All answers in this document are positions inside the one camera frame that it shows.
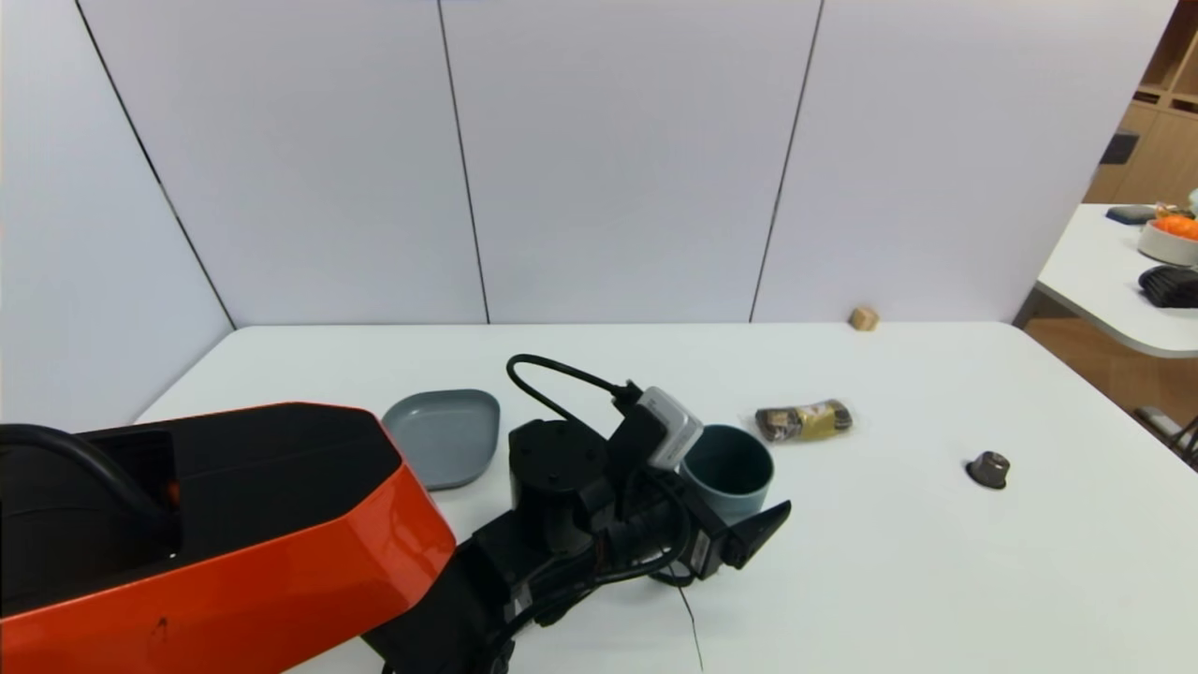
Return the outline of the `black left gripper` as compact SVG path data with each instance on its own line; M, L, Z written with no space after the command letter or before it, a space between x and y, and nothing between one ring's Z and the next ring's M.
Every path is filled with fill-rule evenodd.
M691 479L671 470L635 470L621 494L621 518L606 530L606 564L627 570L678 548L680 554L658 575L707 579L724 564L743 570L791 511L787 500L727 526Z

